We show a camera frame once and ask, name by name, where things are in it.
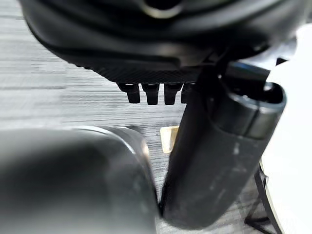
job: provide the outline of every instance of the gray striped carpet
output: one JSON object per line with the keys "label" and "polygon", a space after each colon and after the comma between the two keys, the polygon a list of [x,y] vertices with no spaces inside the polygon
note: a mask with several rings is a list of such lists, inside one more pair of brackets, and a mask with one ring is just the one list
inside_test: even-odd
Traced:
{"label": "gray striped carpet", "polygon": [[[126,94],[105,78],[77,68],[43,48],[30,34],[15,0],[0,1],[0,128],[64,125],[129,126],[141,129],[150,148],[151,161],[160,192],[168,155],[161,150],[159,129],[179,124],[184,104],[165,106],[163,87],[159,105],[132,105]],[[238,201],[212,227],[183,231],[161,222],[162,234],[251,234],[243,218],[257,198],[251,180]]]}

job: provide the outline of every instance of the black metal frame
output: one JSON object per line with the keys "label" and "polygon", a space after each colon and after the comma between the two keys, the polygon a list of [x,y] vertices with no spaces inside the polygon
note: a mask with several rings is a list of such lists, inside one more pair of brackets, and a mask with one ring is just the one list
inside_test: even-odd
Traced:
{"label": "black metal frame", "polygon": [[[253,207],[251,208],[247,217],[245,218],[245,224],[260,231],[263,234],[274,234],[265,229],[265,226],[272,224],[272,226],[274,227],[276,231],[275,234],[283,234],[283,231],[274,216],[274,213],[272,211],[271,205],[268,200],[268,196],[265,190],[268,177],[263,173],[263,171],[261,170],[261,167],[255,173],[254,179],[255,179],[257,189],[259,192],[259,197],[258,197],[259,199],[257,199],[257,201],[253,204]],[[253,214],[255,210],[261,202],[267,213],[267,217],[253,218]]]}

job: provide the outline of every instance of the textured black surface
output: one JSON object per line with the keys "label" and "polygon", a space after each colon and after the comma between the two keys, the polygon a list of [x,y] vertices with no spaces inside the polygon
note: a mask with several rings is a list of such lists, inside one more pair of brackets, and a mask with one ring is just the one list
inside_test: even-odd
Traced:
{"label": "textured black surface", "polygon": [[196,82],[200,68],[176,71],[153,71],[126,68],[90,68],[101,76],[116,83],[190,83]]}

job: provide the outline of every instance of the black plastic tab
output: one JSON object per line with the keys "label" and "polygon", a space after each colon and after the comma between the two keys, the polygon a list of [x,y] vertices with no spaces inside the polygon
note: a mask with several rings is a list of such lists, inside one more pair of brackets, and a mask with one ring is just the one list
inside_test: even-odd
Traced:
{"label": "black plastic tab", "polygon": [[183,85],[182,93],[181,93],[181,103],[187,103],[187,98],[192,90],[192,87],[195,86],[195,83],[186,83]]}
{"label": "black plastic tab", "polygon": [[288,60],[287,59],[283,59],[283,58],[277,58],[276,65],[278,66],[278,65],[280,65],[282,63],[285,63],[285,62],[288,62]]}
{"label": "black plastic tab", "polygon": [[159,84],[142,84],[143,91],[146,92],[147,104],[158,104]]}
{"label": "black plastic tab", "polygon": [[165,104],[174,105],[176,94],[182,88],[182,84],[165,84]]}
{"label": "black plastic tab", "polygon": [[128,100],[130,103],[137,104],[140,103],[140,89],[138,84],[117,84],[119,89],[128,95]]}

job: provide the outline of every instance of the blurry black object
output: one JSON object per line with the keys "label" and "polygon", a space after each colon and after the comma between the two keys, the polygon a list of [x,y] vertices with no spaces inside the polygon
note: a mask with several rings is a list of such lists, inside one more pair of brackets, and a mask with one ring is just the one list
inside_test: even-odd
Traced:
{"label": "blurry black object", "polygon": [[46,48],[121,85],[196,82],[226,52],[247,58],[294,37],[310,12],[310,0],[20,3]]}
{"label": "blurry black object", "polygon": [[188,98],[160,203],[174,226],[204,229],[226,212],[258,168],[285,108],[279,85],[263,90],[265,75],[232,79],[200,78]]}
{"label": "blurry black object", "polygon": [[292,38],[311,1],[20,2],[47,49],[116,82],[131,103],[140,102],[138,84],[148,104],[158,103],[160,83],[166,104],[182,88],[187,107],[160,211],[185,229],[216,221],[257,168],[286,104],[282,87],[264,89],[267,70],[235,60]]}
{"label": "blurry black object", "polygon": [[130,129],[0,132],[0,233],[156,234],[147,146]]}

